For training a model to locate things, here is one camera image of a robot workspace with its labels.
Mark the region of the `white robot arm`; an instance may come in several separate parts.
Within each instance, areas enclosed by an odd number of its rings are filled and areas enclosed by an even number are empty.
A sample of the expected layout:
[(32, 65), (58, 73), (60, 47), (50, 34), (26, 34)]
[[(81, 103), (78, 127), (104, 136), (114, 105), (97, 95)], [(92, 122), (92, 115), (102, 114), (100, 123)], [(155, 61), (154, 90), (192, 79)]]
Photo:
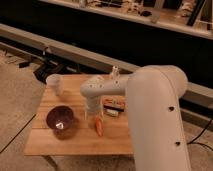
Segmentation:
[(173, 65), (149, 65), (106, 80), (90, 77), (81, 87), (85, 114), (101, 110), (100, 97), (123, 95), (136, 171), (191, 171), (179, 99), (186, 74)]

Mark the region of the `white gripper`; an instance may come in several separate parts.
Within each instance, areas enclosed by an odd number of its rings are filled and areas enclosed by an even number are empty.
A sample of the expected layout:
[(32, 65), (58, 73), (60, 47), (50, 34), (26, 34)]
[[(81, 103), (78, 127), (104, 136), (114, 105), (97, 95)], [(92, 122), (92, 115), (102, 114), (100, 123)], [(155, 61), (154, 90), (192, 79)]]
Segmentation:
[(95, 123), (95, 117), (102, 115), (102, 104), (100, 97), (87, 98), (85, 103), (85, 120), (88, 124)]

